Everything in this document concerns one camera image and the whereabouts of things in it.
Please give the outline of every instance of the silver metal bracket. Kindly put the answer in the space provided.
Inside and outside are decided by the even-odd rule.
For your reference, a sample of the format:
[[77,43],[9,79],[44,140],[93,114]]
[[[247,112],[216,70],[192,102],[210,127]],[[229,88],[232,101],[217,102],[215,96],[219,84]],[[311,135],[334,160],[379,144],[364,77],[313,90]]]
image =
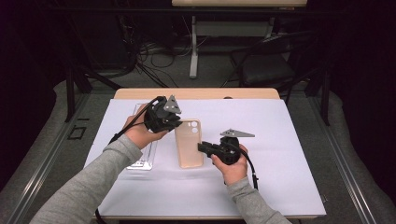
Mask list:
[[226,136],[226,137],[254,137],[255,135],[252,133],[243,133],[239,132],[234,129],[229,129],[225,132],[220,133],[220,135]]
[[181,110],[178,107],[176,98],[174,95],[169,96],[168,101],[166,102],[165,106],[163,107],[163,109],[167,112],[171,112],[174,114],[181,114]]

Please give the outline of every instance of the person's left hand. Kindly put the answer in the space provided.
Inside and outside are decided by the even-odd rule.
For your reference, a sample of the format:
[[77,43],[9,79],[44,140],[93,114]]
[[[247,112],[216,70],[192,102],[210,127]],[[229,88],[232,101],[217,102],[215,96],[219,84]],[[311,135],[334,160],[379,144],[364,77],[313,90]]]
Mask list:
[[[145,105],[141,105],[138,109],[138,112],[141,111],[143,107],[145,107]],[[136,125],[128,129],[128,131],[126,131],[125,133],[128,138],[133,141],[140,149],[144,148],[146,145],[153,141],[160,140],[168,133],[168,131],[162,131],[159,133],[149,132],[149,130],[146,128],[146,125],[143,123],[145,121],[145,113],[146,112],[144,112],[136,120]],[[129,116],[123,128],[125,128],[134,119],[134,117],[135,115]]]

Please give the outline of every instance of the chair seat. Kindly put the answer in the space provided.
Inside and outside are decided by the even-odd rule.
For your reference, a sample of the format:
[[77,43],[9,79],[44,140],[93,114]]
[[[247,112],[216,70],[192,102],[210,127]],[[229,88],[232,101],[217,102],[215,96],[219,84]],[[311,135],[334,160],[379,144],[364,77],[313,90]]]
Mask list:
[[242,67],[244,86],[259,86],[289,81],[295,73],[280,54],[250,56]]

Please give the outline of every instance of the person's right hand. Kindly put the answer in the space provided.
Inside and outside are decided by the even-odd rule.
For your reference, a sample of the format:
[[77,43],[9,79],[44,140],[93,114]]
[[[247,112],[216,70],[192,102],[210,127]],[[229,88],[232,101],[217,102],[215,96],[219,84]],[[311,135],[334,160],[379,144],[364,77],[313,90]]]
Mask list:
[[[248,153],[248,150],[243,146],[239,145],[239,147]],[[212,154],[212,161],[213,164],[221,171],[224,177],[224,182],[226,185],[231,185],[233,183],[238,182],[239,180],[243,179],[245,176],[248,175],[248,163],[247,159],[244,155],[241,154],[239,160],[232,164],[227,165],[221,161],[221,159]]]

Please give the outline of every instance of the gray sweater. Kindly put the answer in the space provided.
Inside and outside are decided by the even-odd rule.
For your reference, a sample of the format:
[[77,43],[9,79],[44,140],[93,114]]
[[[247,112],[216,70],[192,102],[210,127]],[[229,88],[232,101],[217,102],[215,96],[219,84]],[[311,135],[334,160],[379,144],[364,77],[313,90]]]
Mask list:
[[[139,148],[126,136],[105,147],[85,169],[67,181],[35,214],[31,223],[90,223],[120,172],[140,159]],[[248,179],[227,187],[246,223],[289,223],[271,209]]]

